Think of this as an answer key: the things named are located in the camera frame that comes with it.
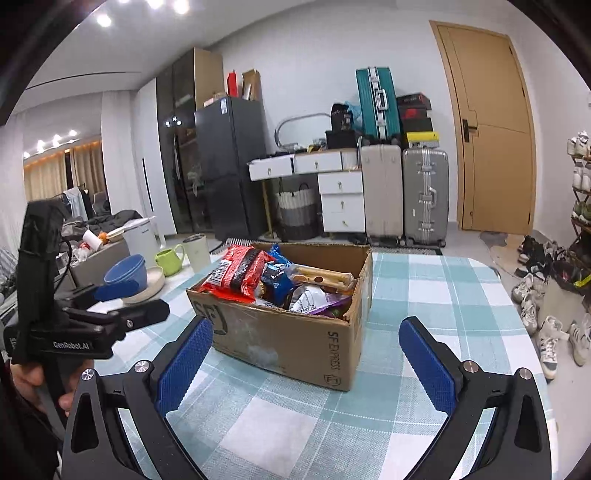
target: checkered tablecloth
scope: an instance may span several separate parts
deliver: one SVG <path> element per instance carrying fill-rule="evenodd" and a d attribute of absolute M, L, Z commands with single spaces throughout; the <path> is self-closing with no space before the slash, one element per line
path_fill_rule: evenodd
<path fill-rule="evenodd" d="M 114 358 L 97 362 L 99 373 L 126 371 L 174 340 L 194 316 L 184 289 L 204 274 L 165 293 L 168 320 L 128 334 Z M 403 479 L 446 418 L 398 344 L 398 327 L 409 315 L 461 360 L 490 372 L 534 373 L 556 475 L 556 423 L 535 349 L 494 271 L 467 258 L 374 254 L 374 299 L 349 392 L 282 377 L 212 348 L 168 421 L 212 480 Z M 491 418 L 486 410 L 453 478 L 469 473 Z M 159 478 L 131 416 L 123 420 L 146 476 Z"/>

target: white cup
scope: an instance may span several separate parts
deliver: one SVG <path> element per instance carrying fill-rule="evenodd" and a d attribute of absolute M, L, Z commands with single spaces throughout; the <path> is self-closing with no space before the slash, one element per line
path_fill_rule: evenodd
<path fill-rule="evenodd" d="M 82 235 L 82 240 L 90 245 L 90 248 L 93 252 L 96 252 L 99 248 L 103 246 L 103 241 L 90 230 L 87 230 L 85 234 Z"/>
<path fill-rule="evenodd" d="M 198 233 L 191 235 L 183 240 L 183 247 L 193 272 L 197 273 L 201 269 L 211 264 L 212 260 L 209 257 L 209 247 L 207 246 L 207 238 L 205 235 Z"/>

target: refrigerator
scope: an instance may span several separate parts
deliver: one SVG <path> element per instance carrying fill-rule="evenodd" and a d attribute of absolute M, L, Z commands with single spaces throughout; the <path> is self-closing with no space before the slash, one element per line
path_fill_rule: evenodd
<path fill-rule="evenodd" d="M 224 97 L 195 112 L 201 176 L 215 237 L 257 239 L 266 231 L 262 185 L 248 163 L 266 156 L 262 106 Z"/>

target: cable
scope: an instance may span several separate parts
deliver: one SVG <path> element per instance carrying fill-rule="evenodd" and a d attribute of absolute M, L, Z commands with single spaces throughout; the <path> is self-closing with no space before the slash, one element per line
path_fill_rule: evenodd
<path fill-rule="evenodd" d="M 64 278 L 66 277 L 66 274 L 71 270 L 70 270 L 70 263 L 72 263 L 72 246 L 70 245 L 70 242 L 68 242 L 66 239 L 64 239 L 63 237 L 61 237 L 61 242 L 60 244 L 65 243 L 68 246 L 68 264 L 66 265 L 66 269 L 64 270 L 64 273 L 61 275 L 60 279 L 57 281 L 57 285 L 55 287 L 55 289 L 53 290 L 53 292 L 57 292 L 57 290 L 61 287 L 61 283 L 64 281 Z"/>

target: floor mat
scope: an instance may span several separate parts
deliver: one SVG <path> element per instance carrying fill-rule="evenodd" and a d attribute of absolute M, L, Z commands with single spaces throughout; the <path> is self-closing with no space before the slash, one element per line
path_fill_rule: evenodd
<path fill-rule="evenodd" d="M 443 255 L 440 248 L 372 247 L 371 250 L 379 254 Z"/>
<path fill-rule="evenodd" d="M 492 245 L 489 247 L 492 261 L 499 268 L 502 268 L 508 274 L 515 277 L 515 270 L 521 266 L 521 264 L 517 261 L 519 258 L 517 247 L 521 245 L 521 242 L 523 241 L 523 235 L 507 235 L 506 233 L 501 233 L 499 235 L 505 235 L 505 245 Z"/>
<path fill-rule="evenodd" d="M 480 240 L 482 240 L 488 248 L 505 247 L 507 245 L 507 234 L 497 232 L 481 232 Z"/>

